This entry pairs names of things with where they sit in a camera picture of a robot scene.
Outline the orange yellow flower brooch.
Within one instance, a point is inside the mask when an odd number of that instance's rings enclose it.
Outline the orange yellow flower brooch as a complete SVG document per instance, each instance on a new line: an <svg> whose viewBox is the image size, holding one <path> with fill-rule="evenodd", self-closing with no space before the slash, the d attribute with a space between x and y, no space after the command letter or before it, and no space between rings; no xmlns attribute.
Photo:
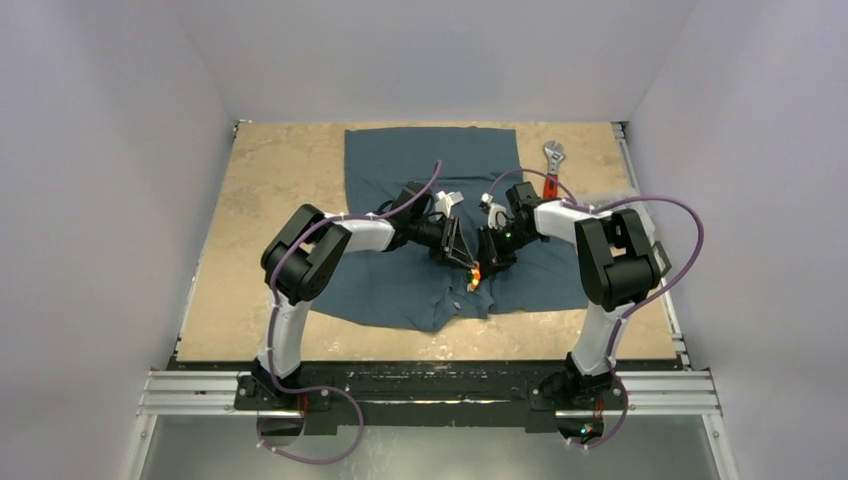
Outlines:
<svg viewBox="0 0 848 480"><path fill-rule="evenodd" d="M479 261L475 261L468 270L466 290L468 292L475 292L479 288L481 279L481 265Z"/></svg>

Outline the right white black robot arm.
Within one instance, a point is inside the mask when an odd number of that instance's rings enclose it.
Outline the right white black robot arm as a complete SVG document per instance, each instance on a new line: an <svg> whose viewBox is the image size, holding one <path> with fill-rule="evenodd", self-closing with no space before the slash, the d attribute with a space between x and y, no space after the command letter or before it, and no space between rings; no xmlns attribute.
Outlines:
<svg viewBox="0 0 848 480"><path fill-rule="evenodd" d="M508 203L489 193L480 208L487 224L477 230L481 278L509 269L518 251L557 238L576 249L579 278L588 299L583 330L564 370L543 383L571 405L584 407L613 384L614 357L625 313L660 283L661 268L640 216L633 209L596 212L564 199L543 199L529 182L509 188Z"/></svg>

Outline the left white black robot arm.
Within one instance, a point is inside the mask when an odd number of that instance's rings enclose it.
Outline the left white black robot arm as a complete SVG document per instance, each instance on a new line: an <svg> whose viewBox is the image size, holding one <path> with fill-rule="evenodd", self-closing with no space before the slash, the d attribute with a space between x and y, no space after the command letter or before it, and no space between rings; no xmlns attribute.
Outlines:
<svg viewBox="0 0 848 480"><path fill-rule="evenodd" d="M300 206L260 260L272 301L253 372L260 397L284 409L307 392L297 378L306 319L344 255L390 252L415 243L426 247L436 263L465 271L467 286L476 289L481 267L451 213L461 200L459 192L432 192L429 184L409 182L374 213L332 215L311 204Z"/></svg>

